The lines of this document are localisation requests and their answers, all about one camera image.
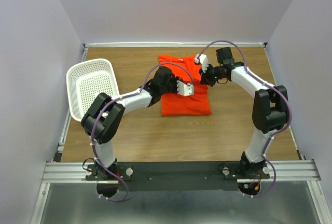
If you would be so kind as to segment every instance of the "dark gray panel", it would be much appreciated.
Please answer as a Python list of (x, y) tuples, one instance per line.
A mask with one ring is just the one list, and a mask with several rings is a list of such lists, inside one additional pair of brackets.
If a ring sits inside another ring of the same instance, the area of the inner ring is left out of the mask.
[(132, 192), (122, 203), (98, 199), (95, 185), (55, 184), (42, 223), (319, 223), (306, 182), (279, 182), (266, 196), (236, 191)]

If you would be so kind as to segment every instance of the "red cloth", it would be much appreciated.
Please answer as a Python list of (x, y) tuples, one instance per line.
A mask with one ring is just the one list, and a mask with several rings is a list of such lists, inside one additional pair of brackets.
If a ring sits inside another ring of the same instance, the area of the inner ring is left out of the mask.
[[(168, 54), (159, 56), (159, 62), (173, 62), (187, 69), (193, 77), (194, 94), (192, 96), (182, 96), (179, 94), (168, 93), (161, 97), (161, 115), (210, 115), (208, 87), (201, 85), (201, 76), (199, 74), (199, 65), (194, 63), (195, 55), (190, 57), (172, 57)], [(184, 82), (190, 82), (187, 73), (173, 65), (164, 65), (169, 67), (175, 76), (180, 76)]]

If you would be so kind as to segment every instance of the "wooden surface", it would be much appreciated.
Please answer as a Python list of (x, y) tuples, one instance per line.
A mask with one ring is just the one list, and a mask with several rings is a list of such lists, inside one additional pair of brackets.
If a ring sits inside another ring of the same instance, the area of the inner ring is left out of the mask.
[[(217, 65), (215, 49), (205, 53)], [(158, 63), (159, 54), (189, 56), (200, 47), (89, 48), (87, 60), (111, 61), (120, 93), (127, 93), (143, 83), (147, 72)], [(273, 82), (263, 48), (243, 48), (250, 69)], [(232, 50), (241, 61), (237, 50)], [(162, 117), (160, 102), (125, 115), (113, 138), (119, 161), (213, 161), (239, 160), (248, 147), (254, 126), (251, 120), (253, 99), (233, 82), (209, 88), (212, 114), (209, 116)], [(79, 162), (92, 157), (88, 136), (80, 123), (71, 120), (62, 161)], [(268, 158), (297, 160), (298, 156), (287, 130), (273, 141)]]

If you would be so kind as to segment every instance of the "wall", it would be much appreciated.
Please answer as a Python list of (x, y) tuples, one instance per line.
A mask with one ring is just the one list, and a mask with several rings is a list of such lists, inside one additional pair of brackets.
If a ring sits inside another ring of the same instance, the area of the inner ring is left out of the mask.
[(84, 43), (268, 41), (292, 0), (61, 0)]
[(293, 0), (267, 46), (277, 83), (288, 89), (299, 150), (315, 159), (330, 209), (331, 19), (331, 0)]
[(81, 41), (59, 0), (0, 1), (0, 223), (30, 223)]

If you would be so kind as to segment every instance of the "white laundry basket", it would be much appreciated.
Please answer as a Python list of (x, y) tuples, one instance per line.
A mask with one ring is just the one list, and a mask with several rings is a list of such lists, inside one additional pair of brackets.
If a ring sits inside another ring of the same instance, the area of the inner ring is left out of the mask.
[(66, 79), (70, 112), (77, 121), (98, 94), (119, 95), (112, 65), (106, 59), (78, 63), (68, 70)]

